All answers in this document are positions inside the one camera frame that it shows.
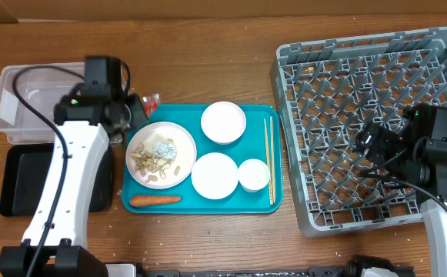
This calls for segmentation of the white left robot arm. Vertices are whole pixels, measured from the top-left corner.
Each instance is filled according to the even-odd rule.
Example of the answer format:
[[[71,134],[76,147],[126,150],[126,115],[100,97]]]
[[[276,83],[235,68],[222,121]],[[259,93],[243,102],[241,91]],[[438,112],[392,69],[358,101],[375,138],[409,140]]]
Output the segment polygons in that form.
[[[42,196],[18,246],[0,253],[3,276],[140,276],[132,262],[104,263],[88,251],[87,221],[93,188],[111,138],[148,124],[139,95],[130,93],[126,62],[89,56],[80,82],[47,119],[18,92],[15,97],[54,133]]]

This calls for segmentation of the white shallow bowl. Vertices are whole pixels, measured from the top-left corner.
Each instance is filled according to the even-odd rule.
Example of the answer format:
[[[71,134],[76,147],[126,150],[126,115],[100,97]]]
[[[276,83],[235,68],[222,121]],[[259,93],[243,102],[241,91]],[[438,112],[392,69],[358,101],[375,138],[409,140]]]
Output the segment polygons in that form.
[[[239,183],[238,167],[227,155],[211,152],[192,167],[192,186],[200,196],[220,200],[230,196]]]

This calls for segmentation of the pink rimmed bowl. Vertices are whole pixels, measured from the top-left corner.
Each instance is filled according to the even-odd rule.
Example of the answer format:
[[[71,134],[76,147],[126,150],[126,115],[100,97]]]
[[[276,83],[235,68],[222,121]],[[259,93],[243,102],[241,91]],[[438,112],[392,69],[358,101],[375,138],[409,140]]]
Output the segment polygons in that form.
[[[232,102],[215,102],[208,106],[201,117],[205,136],[220,145],[237,141],[244,133],[247,120],[243,110]]]

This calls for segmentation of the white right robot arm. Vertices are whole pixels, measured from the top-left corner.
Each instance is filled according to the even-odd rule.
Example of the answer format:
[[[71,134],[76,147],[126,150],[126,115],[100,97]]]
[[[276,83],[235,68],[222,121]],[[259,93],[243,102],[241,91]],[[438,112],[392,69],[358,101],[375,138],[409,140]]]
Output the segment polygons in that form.
[[[413,189],[429,239],[433,276],[447,276],[447,108],[407,106],[395,133],[370,122],[355,137],[354,153],[373,163],[360,177],[391,189]]]

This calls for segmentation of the white tissue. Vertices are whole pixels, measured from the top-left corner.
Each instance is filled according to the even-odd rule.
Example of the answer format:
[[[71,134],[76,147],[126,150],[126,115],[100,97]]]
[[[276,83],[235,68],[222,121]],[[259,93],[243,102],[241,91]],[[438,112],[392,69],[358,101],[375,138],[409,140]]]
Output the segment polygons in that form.
[[[152,146],[152,154],[161,159],[174,160],[177,156],[177,148],[173,141],[155,140]]]

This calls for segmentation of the red foil snack wrapper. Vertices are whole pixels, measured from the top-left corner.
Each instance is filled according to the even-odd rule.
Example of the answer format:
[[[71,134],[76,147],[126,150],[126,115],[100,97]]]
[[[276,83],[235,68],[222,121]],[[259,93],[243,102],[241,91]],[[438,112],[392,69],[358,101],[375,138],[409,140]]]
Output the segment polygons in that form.
[[[142,105],[145,110],[145,114],[150,117],[150,115],[158,108],[161,103],[159,94],[142,96]]]

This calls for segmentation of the small white cup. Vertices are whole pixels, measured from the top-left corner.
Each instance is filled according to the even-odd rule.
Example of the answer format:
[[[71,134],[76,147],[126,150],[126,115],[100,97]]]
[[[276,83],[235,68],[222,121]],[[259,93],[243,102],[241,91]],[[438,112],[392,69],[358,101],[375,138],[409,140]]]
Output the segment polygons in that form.
[[[259,159],[245,160],[239,166],[239,182],[247,192],[257,192],[270,182],[269,167]]]

